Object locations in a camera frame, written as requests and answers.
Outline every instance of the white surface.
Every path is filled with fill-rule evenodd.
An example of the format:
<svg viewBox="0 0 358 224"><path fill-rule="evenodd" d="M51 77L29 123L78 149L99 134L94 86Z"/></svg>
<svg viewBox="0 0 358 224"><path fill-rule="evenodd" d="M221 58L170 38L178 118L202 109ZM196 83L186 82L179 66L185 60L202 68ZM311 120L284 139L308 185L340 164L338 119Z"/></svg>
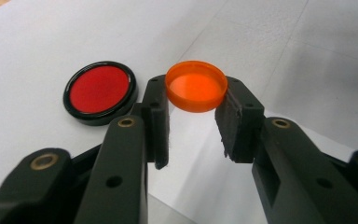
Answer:
<svg viewBox="0 0 358 224"><path fill-rule="evenodd" d="M126 64L142 99L148 79L188 59L242 80L321 150L347 160L358 148L358 1L11 1L0 7L0 184L35 150L101 143L106 127L62 106L83 66ZM174 109L171 129L169 166L149 169L153 196L197 223L266 223L251 165L224 158L212 112Z"/></svg>

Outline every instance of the orange bottle cap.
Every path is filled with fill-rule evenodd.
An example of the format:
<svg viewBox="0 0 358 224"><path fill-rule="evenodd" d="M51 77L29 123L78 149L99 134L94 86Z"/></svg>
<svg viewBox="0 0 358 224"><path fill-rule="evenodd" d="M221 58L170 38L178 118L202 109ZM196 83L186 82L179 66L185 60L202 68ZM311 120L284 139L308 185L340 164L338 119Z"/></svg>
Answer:
<svg viewBox="0 0 358 224"><path fill-rule="evenodd" d="M165 87L168 99L177 107L189 112L206 112L222 103L227 78L212 64L187 61L170 68Z"/></svg>

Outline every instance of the black rim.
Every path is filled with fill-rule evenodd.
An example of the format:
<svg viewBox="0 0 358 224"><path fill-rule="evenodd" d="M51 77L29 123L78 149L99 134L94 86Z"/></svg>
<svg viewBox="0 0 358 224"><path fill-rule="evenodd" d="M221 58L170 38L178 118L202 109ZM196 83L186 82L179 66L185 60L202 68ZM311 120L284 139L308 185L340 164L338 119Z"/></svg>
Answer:
<svg viewBox="0 0 358 224"><path fill-rule="evenodd" d="M110 107L110 108L108 108L108 109L106 109L106 110L104 110L102 112L98 112L98 113L81 112L81 111L77 110L76 108L74 108L74 106L71 103L71 100L69 98L69 94L71 92L71 89L72 89L74 83L77 81L77 79L79 77L81 77L83 74L85 74L89 70L94 69L96 67L101 67L101 66L113 66L113 67L117 67L120 70L122 70L127 75L127 77L129 78L129 88L128 88L126 94L124 95L124 97L117 104L113 105L112 107ZM115 62L92 63L92 64L80 69L78 72L76 72L71 77L71 79L69 80L68 84L66 85L65 91L63 93L63 104L65 106L65 109L72 116L74 116L77 119L81 119L81 120L96 120L96 119L105 119L105 118L112 117L112 116L113 117L111 119L113 119L115 117L114 116L115 113L120 108L122 108L123 106L125 106L127 104L133 104L134 101L136 101L136 97L135 97L135 100L134 100L134 97L132 97L133 94L136 93L136 90L137 90L137 87L136 87L135 75L130 70L130 68L127 67L126 65L124 65L122 63L115 63Z"/></svg>

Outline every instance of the orange disc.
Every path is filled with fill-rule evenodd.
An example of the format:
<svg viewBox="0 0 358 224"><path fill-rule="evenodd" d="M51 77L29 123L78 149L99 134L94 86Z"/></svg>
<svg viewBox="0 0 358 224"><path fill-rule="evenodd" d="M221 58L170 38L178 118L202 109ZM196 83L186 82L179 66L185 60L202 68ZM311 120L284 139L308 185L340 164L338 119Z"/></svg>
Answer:
<svg viewBox="0 0 358 224"><path fill-rule="evenodd" d="M187 61L170 68L165 87L168 99L177 107L189 112L205 112L222 103L227 78L212 64Z"/></svg>

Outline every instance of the red disc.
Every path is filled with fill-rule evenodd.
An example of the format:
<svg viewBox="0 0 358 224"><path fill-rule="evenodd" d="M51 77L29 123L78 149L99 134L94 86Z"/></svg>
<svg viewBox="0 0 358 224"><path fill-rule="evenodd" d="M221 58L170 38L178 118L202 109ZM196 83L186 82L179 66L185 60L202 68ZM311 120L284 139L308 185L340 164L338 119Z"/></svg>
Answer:
<svg viewBox="0 0 358 224"><path fill-rule="evenodd" d="M129 86L129 77L120 68L99 66L75 81L69 99L72 106L82 113L100 113L117 105Z"/></svg>

